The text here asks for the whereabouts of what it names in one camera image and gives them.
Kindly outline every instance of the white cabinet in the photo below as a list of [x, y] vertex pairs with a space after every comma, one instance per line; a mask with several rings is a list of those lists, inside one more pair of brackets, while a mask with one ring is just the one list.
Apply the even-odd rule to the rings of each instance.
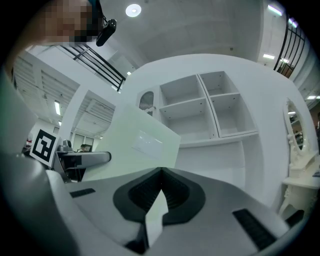
[[181, 143], [216, 136], [214, 117], [205, 97], [162, 107], [160, 116], [164, 125], [181, 136]]
[[224, 71], [192, 75], [138, 94], [137, 106], [181, 136], [181, 148], [241, 141], [258, 134], [248, 107]]
[[197, 75], [184, 77], [160, 85], [159, 107], [205, 97], [204, 88]]

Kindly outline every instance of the black railing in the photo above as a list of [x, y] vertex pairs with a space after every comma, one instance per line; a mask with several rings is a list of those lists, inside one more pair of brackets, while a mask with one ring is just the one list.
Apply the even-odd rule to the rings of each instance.
[[75, 61], [83, 62], [88, 68], [99, 74], [103, 79], [107, 80], [117, 92], [121, 89], [121, 85], [126, 78], [119, 73], [108, 61], [101, 57], [87, 44], [77, 45], [76, 47], [64, 47], [68, 53], [74, 56]]
[[295, 19], [293, 17], [289, 17], [289, 15], [286, 14], [286, 27], [285, 27], [284, 39], [283, 39], [279, 57], [273, 69], [287, 78], [289, 78], [293, 73], [293, 71], [295, 70], [300, 60], [300, 57], [302, 55], [302, 52], [304, 51], [305, 42], [306, 42], [306, 36], [303, 35], [302, 29], [298, 25], [296, 25], [295, 27], [294, 24], [295, 24]]

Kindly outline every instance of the white paper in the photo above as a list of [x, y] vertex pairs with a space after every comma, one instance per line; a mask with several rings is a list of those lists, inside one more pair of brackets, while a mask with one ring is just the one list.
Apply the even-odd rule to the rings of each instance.
[[132, 148], [146, 154], [150, 158], [162, 158], [163, 143], [141, 130], [139, 131]]
[[33, 135], [30, 156], [51, 168], [59, 144], [61, 144], [61, 138], [58, 135], [38, 129]]

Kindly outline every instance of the mirror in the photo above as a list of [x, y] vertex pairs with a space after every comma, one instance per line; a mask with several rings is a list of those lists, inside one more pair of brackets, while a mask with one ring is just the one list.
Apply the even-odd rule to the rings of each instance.
[[302, 150], [304, 145], [304, 133], [301, 126], [300, 118], [293, 104], [288, 105], [288, 116], [290, 119], [291, 128], [293, 130], [294, 139], [297, 143], [298, 148]]
[[283, 111], [289, 143], [301, 155], [307, 151], [307, 135], [304, 129], [303, 118], [290, 99], [287, 99]]

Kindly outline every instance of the shelf compartment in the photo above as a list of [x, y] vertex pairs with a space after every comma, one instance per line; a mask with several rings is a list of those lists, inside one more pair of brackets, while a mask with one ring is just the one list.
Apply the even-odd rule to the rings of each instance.
[[256, 132], [254, 121], [239, 93], [210, 97], [220, 137]]
[[164, 107], [205, 96], [200, 79], [197, 75], [192, 75], [160, 85], [159, 106]]
[[160, 121], [181, 136], [181, 143], [218, 138], [205, 97], [160, 108]]
[[206, 147], [206, 146], [215, 146], [221, 144], [235, 143], [246, 140], [252, 136], [258, 135], [257, 131], [239, 134], [234, 136], [222, 137], [222, 138], [212, 138], [212, 139], [200, 139], [195, 141], [187, 141], [180, 144], [180, 148], [197, 148], [197, 147]]
[[200, 74], [199, 77], [209, 96], [238, 92], [236, 86], [224, 71]]

